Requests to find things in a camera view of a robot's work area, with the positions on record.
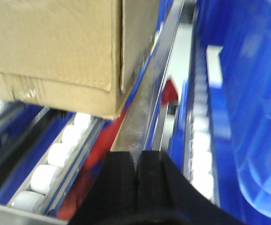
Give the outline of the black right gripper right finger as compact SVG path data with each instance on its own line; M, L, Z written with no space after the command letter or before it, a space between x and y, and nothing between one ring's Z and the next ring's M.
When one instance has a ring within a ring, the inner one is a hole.
M167 153L143 151L137 165L137 208L157 218L187 225L241 225L242 222L203 197Z

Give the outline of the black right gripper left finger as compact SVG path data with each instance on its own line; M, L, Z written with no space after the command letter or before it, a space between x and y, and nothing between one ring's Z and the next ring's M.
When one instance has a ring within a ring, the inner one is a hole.
M70 225L125 225L135 210L135 168L127 151L108 152Z

